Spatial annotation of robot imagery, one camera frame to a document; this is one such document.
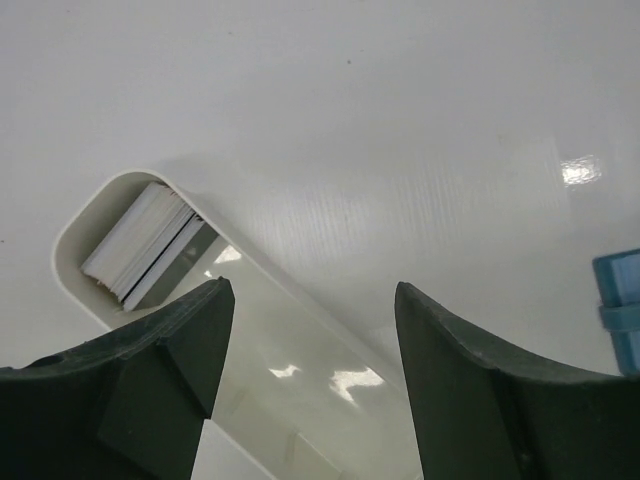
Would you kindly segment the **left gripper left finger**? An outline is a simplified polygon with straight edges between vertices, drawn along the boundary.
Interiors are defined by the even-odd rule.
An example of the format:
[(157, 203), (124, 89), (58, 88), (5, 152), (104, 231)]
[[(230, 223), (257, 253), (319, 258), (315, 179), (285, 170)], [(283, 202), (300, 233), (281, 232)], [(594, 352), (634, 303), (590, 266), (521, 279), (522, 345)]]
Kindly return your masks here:
[(190, 478), (234, 307), (229, 280), (208, 280), (91, 341), (3, 368), (2, 477)]

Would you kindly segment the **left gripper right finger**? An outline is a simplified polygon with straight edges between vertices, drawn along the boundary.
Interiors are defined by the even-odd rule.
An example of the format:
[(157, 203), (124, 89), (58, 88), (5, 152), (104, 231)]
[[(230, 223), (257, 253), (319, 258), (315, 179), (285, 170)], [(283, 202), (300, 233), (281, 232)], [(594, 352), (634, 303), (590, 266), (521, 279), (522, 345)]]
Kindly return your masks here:
[(569, 366), (407, 282), (395, 322), (427, 479), (635, 479), (639, 381)]

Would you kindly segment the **blue leather card holder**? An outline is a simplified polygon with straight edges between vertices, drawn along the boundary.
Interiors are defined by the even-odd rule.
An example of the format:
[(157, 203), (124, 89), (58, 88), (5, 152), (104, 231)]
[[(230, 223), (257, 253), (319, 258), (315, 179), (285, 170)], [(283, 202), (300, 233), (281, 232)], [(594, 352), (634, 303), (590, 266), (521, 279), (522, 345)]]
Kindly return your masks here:
[(620, 373), (639, 373), (639, 250), (592, 261), (603, 328), (609, 333)]

